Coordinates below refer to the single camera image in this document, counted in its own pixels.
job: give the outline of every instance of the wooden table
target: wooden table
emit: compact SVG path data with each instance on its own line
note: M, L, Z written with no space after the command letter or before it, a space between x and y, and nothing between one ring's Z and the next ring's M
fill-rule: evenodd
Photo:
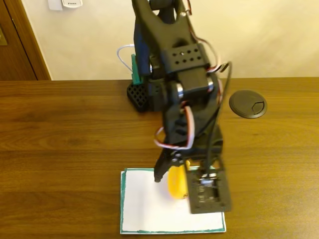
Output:
M135 112L127 84L0 82L0 239L138 238L119 234L120 172L153 167L161 118ZM230 91L246 88L268 111L243 119L224 105L227 232L154 238L319 238L319 79L237 79Z

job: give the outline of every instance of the white card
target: white card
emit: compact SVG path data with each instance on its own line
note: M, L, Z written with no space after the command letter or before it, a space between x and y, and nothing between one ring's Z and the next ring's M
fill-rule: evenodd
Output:
M225 231L224 213L191 214L188 199L173 199L167 189L167 174L160 183L156 183L153 169L127 169L122 172L122 234Z
M54 11L62 11L62 2L61 0L48 0L49 3L49 9Z

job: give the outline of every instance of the black cable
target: black cable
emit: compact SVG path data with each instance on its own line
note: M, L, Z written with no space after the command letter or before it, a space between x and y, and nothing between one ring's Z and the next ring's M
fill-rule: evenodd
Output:
M210 130L210 132L209 132L209 134L208 134L208 140L207 140L207 153L206 153L206 162L205 162L205 171L206 171L206 173L207 173L207 176L209 176L209 174L208 174L208 172L209 172L209 169L210 169L210 164L209 164L209 162L210 162L210 158L211 158L211 148L212 148L212 141L213 141L213 135L214 135L214 133L215 133L215 130L216 130L216 126L217 126L217 121L218 121L218 118L219 118L219 116L220 116L220 112L221 112L221 108L222 108L222 106L223 106L223 103L224 103L224 101L225 101L225 98L226 98L226 93L227 93L227 91L228 91L228 87L229 87L229 82L230 82L230 80L231 80L231 76L232 76L232 72L233 72L233 64L232 64L232 62L231 61L229 61L228 63L227 63L227 65L228 65L228 75L227 75L227 81L226 81L226 83L225 83L225 87L224 87L224 92L223 92L223 99L222 99L222 101L219 103L219 106L218 106L218 108L217 108L217 110L216 110L216 112L214 113L214 115L216 115L216 117L213 117L213 118L215 118L215 121L213 122L213 125L212 125L212 127L211 127L211 130Z

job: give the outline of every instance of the wire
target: wire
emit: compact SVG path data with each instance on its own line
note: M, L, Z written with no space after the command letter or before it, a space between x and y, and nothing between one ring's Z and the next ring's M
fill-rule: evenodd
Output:
M214 54L216 65L213 66L213 67L208 68L208 69L207 69L207 72L210 73L210 72L215 72L215 71L217 71L217 70L221 67L221 57L220 57L220 55L218 54L218 52L216 51L216 49L212 46L212 44L210 44L210 43L209 43L208 41L206 41L205 39L196 36L196 34L193 32L192 29L190 30L190 33L192 34L192 36L193 36L197 41L202 41L202 42L204 42L206 45L208 45L208 47L210 48L210 50L211 50L212 53Z
M187 118L187 144L184 147L176 146L173 144L165 144L162 143L158 140L157 136L160 132L162 132L163 127L159 128L156 133L155 133L155 139L154 142L157 146L162 147L162 148L169 148L169 149L174 149L174 150L187 150L192 148L193 143L194 143L194 138L195 138L195 122L194 122L194 116L191 111L191 108L189 106L185 106L185 114Z
M221 100L221 102L219 103L219 106L217 108L217 110L214 112L214 115L216 115L216 118L215 118L215 121L213 122L213 125L211 127L211 130L209 132L209 135L208 135L208 140L207 140L207 153L206 153L206 170L209 170L210 168L210 165L209 162L210 162L210 158L211 158L211 148L212 148L212 141L213 141L213 135L214 135L214 132L215 132L215 128L217 126L217 121L218 121L218 118L220 116L220 109L224 103L224 100L225 100L225 96L226 96L226 93L227 93L227 90L228 90L228 87L229 87L229 82L231 80L231 76L232 76L232 72L233 72L233 64L231 61L227 62L227 65L228 66L228 75L227 75L227 81L226 81L226 84L225 84L225 88L224 88L224 91L223 93L221 93L220 97L223 99Z
M133 72L133 70L131 69L131 67L128 66L128 64L125 63L125 61L123 61L123 59L120 57L120 50L122 50L123 48L127 48L127 47L135 47L134 44L129 44L129 45L124 45L121 46L117 51L116 51L116 55L118 56L119 60L130 70Z
M192 16L193 13L191 11L191 4L190 4L190 0L187 0L187 4L188 4L188 9L186 10L186 12L189 12L189 15Z

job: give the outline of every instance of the white wire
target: white wire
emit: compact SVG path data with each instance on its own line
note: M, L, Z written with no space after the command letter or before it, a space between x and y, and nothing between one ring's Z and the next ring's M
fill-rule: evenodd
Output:
M116 54L119 58L119 60L130 70L133 72L133 70L131 69L131 67L128 66L128 64L126 64L123 59L120 57L120 50L122 50L123 48L126 48L126 47L135 47L134 44L129 44L129 45L124 45L124 46L121 46L117 51L116 51Z
M213 45L211 43L209 43L207 40L196 36L192 30L190 31L190 33L197 41L201 41L201 42L205 43L214 55L216 65L214 67L209 68L207 72L211 73L211 72L215 72L216 70L218 70L219 67L221 66L221 56L218 54L218 52L213 47Z
M188 124L188 136L187 136L187 145L184 147L180 146L175 146L172 144L165 144L161 143L157 140L157 138L154 139L154 142L157 146L162 147L162 148L169 148L169 149L174 149L174 150L187 150L191 149L193 147L194 143L194 138L195 138L195 122L194 122L194 116L193 112L191 111L191 108L189 106L185 106L185 113L187 117L187 124ZM159 130L156 132L156 136L162 132L163 127L159 128Z

